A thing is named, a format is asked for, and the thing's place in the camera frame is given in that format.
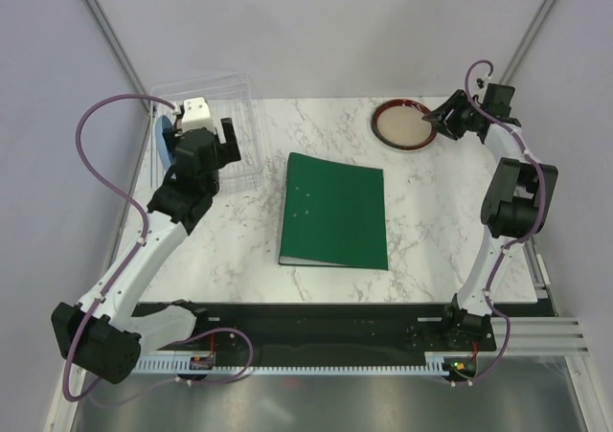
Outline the light blue plate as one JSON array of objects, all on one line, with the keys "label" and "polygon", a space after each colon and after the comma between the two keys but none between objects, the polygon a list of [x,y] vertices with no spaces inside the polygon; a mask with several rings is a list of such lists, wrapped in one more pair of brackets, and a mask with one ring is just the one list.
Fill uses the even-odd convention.
[{"label": "light blue plate", "polygon": [[174,123],[168,116],[162,115],[156,120],[154,128],[155,144],[163,172],[167,172],[175,163],[173,150],[176,142],[176,131]]}]

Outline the dark red beige plate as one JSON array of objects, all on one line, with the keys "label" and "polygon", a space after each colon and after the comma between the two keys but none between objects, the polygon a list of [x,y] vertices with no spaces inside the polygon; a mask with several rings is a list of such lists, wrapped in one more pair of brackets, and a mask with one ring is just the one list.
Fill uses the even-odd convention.
[{"label": "dark red beige plate", "polygon": [[371,117],[375,138],[383,145],[401,151],[415,151],[430,145],[437,136],[423,117],[430,110],[420,102],[393,99],[380,104]]}]

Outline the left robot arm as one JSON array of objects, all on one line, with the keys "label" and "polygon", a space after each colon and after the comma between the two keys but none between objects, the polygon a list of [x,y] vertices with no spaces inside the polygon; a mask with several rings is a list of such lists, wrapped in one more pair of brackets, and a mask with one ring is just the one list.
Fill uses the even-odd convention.
[{"label": "left robot arm", "polygon": [[148,203],[148,222],[134,247],[76,304],[54,309],[51,322],[67,364],[118,384],[143,355],[178,341],[190,349],[209,341],[210,326],[197,317],[201,308],[187,300],[146,316],[133,312],[166,259],[211,208],[219,170],[241,159],[232,120],[220,123],[221,134],[206,126],[179,131],[174,163]]}]

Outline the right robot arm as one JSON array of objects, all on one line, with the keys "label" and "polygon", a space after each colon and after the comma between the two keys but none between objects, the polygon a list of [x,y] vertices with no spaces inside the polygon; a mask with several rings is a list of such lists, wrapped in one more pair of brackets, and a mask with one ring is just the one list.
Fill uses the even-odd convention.
[{"label": "right robot arm", "polygon": [[523,139],[520,123],[511,118],[514,89],[491,84],[484,102],[456,91],[423,119],[442,136],[458,141],[474,133],[497,167],[484,197],[480,220],[482,243],[468,278],[454,295],[452,317],[439,324],[441,342],[462,348],[494,312],[495,293],[523,245],[544,226],[558,177],[556,167],[541,163]]}]

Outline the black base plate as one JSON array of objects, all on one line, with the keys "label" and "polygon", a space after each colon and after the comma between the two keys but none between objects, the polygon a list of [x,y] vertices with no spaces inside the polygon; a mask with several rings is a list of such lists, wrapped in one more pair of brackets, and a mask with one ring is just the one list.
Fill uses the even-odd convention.
[{"label": "black base plate", "polygon": [[192,341],[170,350],[213,349],[223,365],[418,365],[427,352],[495,352],[489,321],[459,327],[444,305],[199,303]]}]

